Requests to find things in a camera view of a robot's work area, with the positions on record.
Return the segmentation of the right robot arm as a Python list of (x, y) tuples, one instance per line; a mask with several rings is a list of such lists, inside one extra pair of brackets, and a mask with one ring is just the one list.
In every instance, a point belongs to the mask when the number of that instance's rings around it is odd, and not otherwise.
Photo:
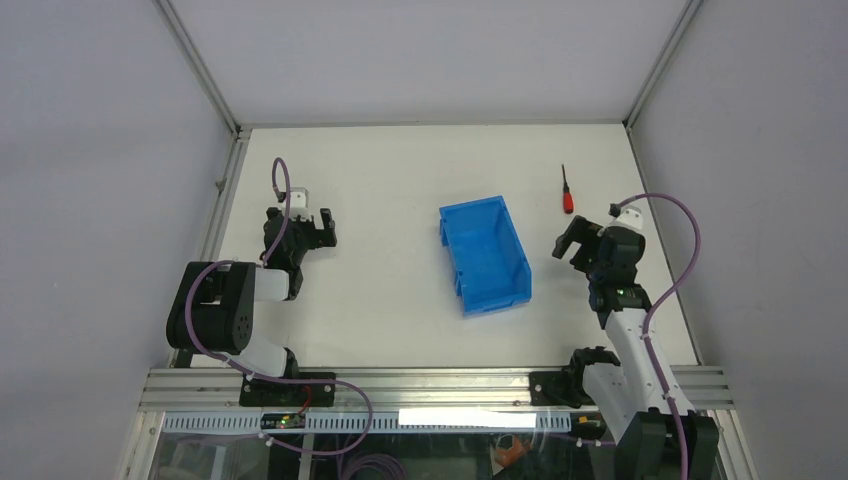
[(615, 442), (615, 478), (710, 479), (719, 430), (696, 411), (653, 342), (654, 305), (636, 280), (646, 247), (639, 227), (623, 217), (601, 226), (576, 216), (556, 240), (558, 259), (578, 247), (570, 263), (585, 274), (590, 308), (613, 345), (575, 352), (565, 394), (599, 408)]

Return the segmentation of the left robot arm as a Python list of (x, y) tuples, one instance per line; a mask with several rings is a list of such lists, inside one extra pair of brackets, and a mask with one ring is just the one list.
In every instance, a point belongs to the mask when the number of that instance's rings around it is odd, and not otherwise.
[(295, 300), (304, 282), (306, 254), (335, 247), (337, 235), (328, 208), (320, 210), (320, 227), (307, 211), (285, 216), (281, 208), (270, 207), (266, 216), (259, 264), (186, 265), (166, 321), (166, 339), (175, 349), (206, 354), (250, 378), (264, 379), (263, 394), (277, 406), (288, 406), (301, 392), (295, 354), (254, 332), (254, 306)]

